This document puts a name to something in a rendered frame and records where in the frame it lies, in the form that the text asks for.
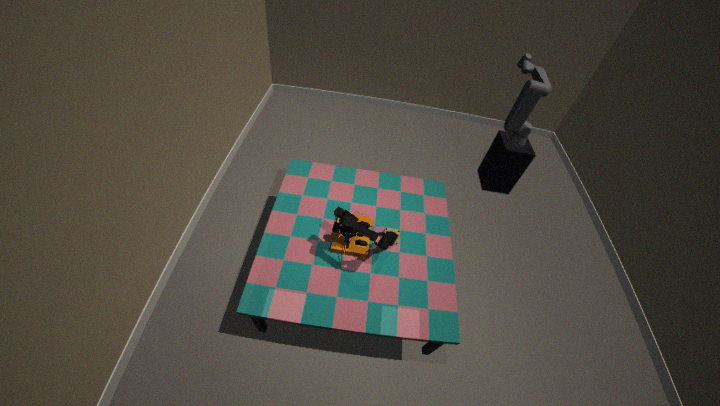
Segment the orange flat plate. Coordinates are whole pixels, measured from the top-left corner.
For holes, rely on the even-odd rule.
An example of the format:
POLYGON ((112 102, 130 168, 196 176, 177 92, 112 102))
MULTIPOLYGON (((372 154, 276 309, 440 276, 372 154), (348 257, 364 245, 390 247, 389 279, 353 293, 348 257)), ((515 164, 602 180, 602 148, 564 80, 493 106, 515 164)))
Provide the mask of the orange flat plate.
MULTIPOLYGON (((358 222, 371 230, 372 220, 371 217, 355 215, 359 220, 358 222)), ((339 229, 340 232, 340 229, 339 229)), ((345 237, 340 233, 334 232, 334 237, 331 246, 332 253, 344 254, 345 237)), ((369 251, 370 239, 363 234, 363 237, 356 236, 349 238, 349 243, 346 244, 345 254, 349 256, 367 258, 369 251)))

